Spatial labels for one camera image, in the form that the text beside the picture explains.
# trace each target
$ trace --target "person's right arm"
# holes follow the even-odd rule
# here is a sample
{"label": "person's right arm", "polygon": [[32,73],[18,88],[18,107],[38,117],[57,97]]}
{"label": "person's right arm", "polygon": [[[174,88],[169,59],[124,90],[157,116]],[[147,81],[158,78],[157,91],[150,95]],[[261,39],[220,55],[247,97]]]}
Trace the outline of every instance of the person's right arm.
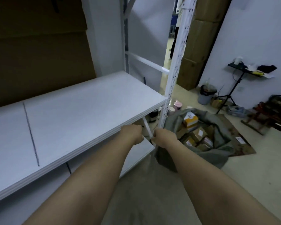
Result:
{"label": "person's right arm", "polygon": [[185,147],[174,133],[157,129],[152,141],[171,155],[202,224],[281,225],[246,190]]}

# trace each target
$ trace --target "person's left hand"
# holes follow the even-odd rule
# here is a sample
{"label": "person's left hand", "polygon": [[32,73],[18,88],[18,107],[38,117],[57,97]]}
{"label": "person's left hand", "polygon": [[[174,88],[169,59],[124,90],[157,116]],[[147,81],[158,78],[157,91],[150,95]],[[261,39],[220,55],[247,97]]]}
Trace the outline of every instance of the person's left hand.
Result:
{"label": "person's left hand", "polygon": [[141,125],[124,125],[121,127],[120,135],[123,138],[131,139],[134,145],[143,141]]}

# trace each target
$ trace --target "trash can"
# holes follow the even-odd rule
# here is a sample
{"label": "trash can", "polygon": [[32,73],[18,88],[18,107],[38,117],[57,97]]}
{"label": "trash can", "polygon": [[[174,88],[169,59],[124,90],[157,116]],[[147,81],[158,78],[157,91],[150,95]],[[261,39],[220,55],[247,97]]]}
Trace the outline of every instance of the trash can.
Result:
{"label": "trash can", "polygon": [[210,103],[213,95],[217,93],[215,86],[213,85],[202,85],[200,89],[200,94],[198,96],[198,103],[206,105]]}

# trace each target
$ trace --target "white wall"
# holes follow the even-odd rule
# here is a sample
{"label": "white wall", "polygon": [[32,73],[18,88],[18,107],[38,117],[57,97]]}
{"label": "white wall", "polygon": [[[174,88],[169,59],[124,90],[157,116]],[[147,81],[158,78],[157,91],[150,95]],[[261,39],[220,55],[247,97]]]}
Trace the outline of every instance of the white wall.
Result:
{"label": "white wall", "polygon": [[228,94],[235,81],[227,67],[236,56],[245,63],[275,65],[272,79],[247,76],[232,94],[234,101],[252,108],[272,94],[281,94],[281,0],[232,0],[206,64],[199,85],[210,78],[220,95]]}
{"label": "white wall", "polygon": [[[129,51],[160,66],[165,60],[175,0],[136,0],[128,18]],[[133,58],[129,73],[159,91],[162,73]]]}
{"label": "white wall", "polygon": [[97,77],[123,70],[120,0],[81,0]]}

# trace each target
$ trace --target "small black table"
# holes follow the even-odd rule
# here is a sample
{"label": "small black table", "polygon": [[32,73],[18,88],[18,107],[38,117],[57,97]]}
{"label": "small black table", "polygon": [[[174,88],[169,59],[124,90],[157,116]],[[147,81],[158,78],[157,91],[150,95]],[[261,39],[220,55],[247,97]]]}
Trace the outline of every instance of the small black table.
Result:
{"label": "small black table", "polygon": [[230,93],[228,95],[223,95],[223,96],[219,96],[219,97],[226,97],[225,101],[222,103],[222,105],[220,106],[220,108],[218,109],[217,111],[217,114],[220,112],[220,110],[225,106],[226,102],[228,101],[228,99],[230,98],[233,102],[233,105],[234,106],[237,106],[236,103],[234,102],[233,98],[231,97],[231,94],[233,93],[234,89],[236,88],[236,86],[241,82],[242,80],[242,77],[244,76],[245,73],[247,74],[251,74],[253,76],[256,76],[256,77],[261,77],[261,76],[258,76],[258,75],[255,75],[255,74],[252,74],[252,71],[249,71],[246,69],[246,66],[244,65],[244,63],[239,63],[238,65],[234,64],[234,62],[228,64],[228,66],[232,67],[232,68],[235,68],[237,70],[240,70],[242,71],[242,75],[240,76],[240,78],[236,81],[233,89],[230,91]]}

